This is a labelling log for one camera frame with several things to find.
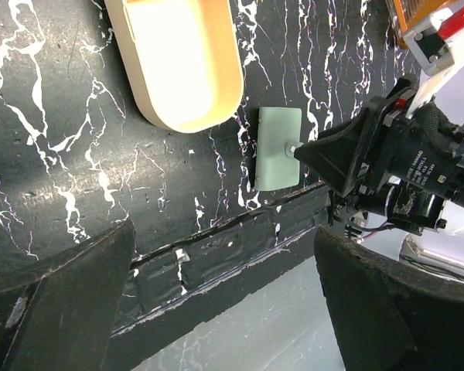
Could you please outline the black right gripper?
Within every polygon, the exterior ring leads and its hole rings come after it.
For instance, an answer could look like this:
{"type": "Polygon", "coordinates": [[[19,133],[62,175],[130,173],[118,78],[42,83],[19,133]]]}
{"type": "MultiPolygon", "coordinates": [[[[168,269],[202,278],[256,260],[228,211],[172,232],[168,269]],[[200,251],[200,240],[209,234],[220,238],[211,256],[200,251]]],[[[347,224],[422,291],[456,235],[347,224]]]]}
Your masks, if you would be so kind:
{"type": "Polygon", "coordinates": [[[349,121],[298,147],[294,158],[337,195],[355,187],[365,158],[365,209],[417,235],[450,225],[446,203],[464,209],[464,124],[433,101],[416,111],[414,77],[400,78],[385,98],[373,97],[349,121]]]}

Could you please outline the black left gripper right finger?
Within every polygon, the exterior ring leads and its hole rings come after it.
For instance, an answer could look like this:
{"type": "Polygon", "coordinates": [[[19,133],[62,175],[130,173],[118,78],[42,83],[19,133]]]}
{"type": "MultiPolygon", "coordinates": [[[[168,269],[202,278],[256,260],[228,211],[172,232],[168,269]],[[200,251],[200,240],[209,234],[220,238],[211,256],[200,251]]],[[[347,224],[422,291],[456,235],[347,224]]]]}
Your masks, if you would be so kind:
{"type": "Polygon", "coordinates": [[[321,227],[314,254],[347,370],[464,370],[464,284],[321,227]]]}

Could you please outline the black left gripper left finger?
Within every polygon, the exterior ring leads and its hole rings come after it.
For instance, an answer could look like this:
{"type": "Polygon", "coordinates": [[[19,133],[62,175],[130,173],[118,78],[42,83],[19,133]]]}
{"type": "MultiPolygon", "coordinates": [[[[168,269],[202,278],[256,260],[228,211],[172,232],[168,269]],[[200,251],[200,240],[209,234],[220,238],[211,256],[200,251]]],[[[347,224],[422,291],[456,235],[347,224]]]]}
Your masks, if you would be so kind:
{"type": "Polygon", "coordinates": [[[101,370],[135,248],[129,220],[0,276],[0,370],[101,370]]]}

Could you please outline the green card holder wallet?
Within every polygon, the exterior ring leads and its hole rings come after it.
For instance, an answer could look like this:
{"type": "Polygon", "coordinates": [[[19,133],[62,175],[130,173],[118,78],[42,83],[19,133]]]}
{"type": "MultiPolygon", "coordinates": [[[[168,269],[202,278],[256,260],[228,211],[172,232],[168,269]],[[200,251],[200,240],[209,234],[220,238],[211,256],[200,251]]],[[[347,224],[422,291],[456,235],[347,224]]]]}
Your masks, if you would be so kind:
{"type": "Polygon", "coordinates": [[[261,107],[254,188],[273,192],[298,185],[300,163],[294,157],[302,146],[302,110],[293,107],[261,107]]]}

